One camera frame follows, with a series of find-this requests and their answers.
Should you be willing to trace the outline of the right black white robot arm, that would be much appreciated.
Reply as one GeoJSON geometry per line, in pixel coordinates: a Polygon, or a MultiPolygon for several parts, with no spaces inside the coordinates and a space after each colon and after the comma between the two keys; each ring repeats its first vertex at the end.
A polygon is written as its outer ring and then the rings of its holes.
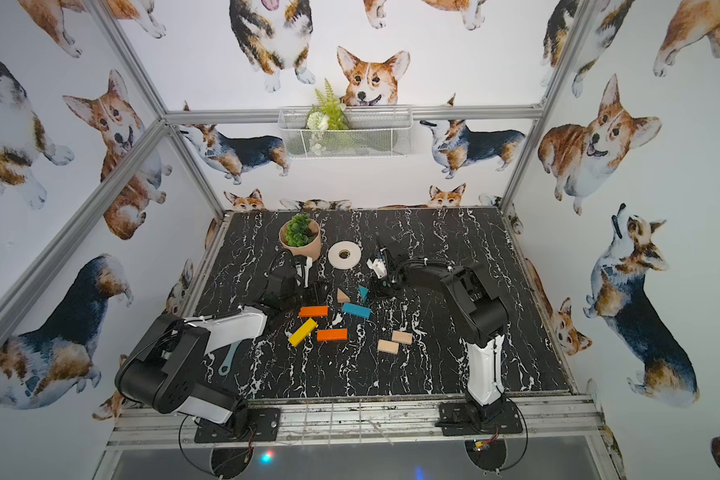
{"type": "Polygon", "coordinates": [[[465,401],[445,405],[436,426],[445,436],[499,433],[497,418],[506,404],[502,348],[514,308],[503,297],[486,264],[455,264],[403,253],[387,235],[376,237],[378,253],[368,260],[373,287],[386,296],[421,287],[445,299],[449,318],[467,346],[465,401]]]}

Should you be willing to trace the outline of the blue rectangular block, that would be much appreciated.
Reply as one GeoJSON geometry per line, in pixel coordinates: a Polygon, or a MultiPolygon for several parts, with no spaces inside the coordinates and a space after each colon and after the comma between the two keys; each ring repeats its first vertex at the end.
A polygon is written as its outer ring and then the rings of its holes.
{"type": "Polygon", "coordinates": [[[363,319],[369,319],[372,314],[370,308],[352,303],[344,303],[342,305],[342,312],[344,314],[357,316],[363,319]]]}

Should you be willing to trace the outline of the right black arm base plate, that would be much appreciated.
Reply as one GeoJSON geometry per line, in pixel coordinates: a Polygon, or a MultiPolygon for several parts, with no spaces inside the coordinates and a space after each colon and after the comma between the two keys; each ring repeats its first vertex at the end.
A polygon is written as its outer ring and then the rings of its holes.
{"type": "Polygon", "coordinates": [[[517,406],[502,397],[493,404],[479,406],[471,401],[441,403],[435,426],[446,437],[521,434],[525,428],[517,406]]]}

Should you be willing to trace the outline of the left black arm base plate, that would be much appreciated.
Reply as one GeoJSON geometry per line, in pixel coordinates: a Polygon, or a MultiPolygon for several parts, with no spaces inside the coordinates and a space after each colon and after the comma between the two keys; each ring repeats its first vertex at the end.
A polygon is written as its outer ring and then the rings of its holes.
{"type": "Polygon", "coordinates": [[[279,408],[244,408],[232,414],[225,423],[200,419],[194,442],[197,444],[229,442],[269,442],[277,438],[281,410],[279,408]]]}

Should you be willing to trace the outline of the natural wood triangle block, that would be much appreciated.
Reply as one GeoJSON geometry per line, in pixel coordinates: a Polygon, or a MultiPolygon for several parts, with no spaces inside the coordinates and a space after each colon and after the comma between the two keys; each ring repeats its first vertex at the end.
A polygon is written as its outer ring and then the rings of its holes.
{"type": "Polygon", "coordinates": [[[341,289],[337,290],[337,301],[339,303],[350,303],[350,297],[341,289]]]}

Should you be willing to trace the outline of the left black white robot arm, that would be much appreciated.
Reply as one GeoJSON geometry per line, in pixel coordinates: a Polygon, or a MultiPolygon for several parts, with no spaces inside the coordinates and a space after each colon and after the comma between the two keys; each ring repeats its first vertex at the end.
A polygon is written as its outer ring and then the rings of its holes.
{"type": "Polygon", "coordinates": [[[207,381],[203,360],[216,350],[263,335],[272,318],[296,308],[308,291],[313,259],[285,251],[272,266],[263,293],[226,317],[160,315],[119,368],[115,387],[125,398],[162,413],[181,413],[229,429],[247,432],[248,402],[207,381]]]}

